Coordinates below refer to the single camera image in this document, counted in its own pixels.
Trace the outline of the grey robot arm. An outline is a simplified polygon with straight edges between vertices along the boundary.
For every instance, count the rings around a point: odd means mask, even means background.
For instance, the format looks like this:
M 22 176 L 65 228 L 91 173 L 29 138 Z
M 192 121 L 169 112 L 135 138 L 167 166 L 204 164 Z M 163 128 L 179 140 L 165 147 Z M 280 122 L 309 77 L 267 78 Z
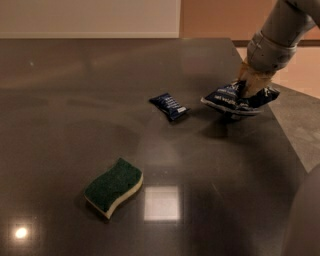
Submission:
M 241 96 L 249 98 L 267 87 L 292 59 L 301 38 L 315 26 L 320 26 L 320 0 L 277 0 L 247 46 L 238 75 L 245 83 Z

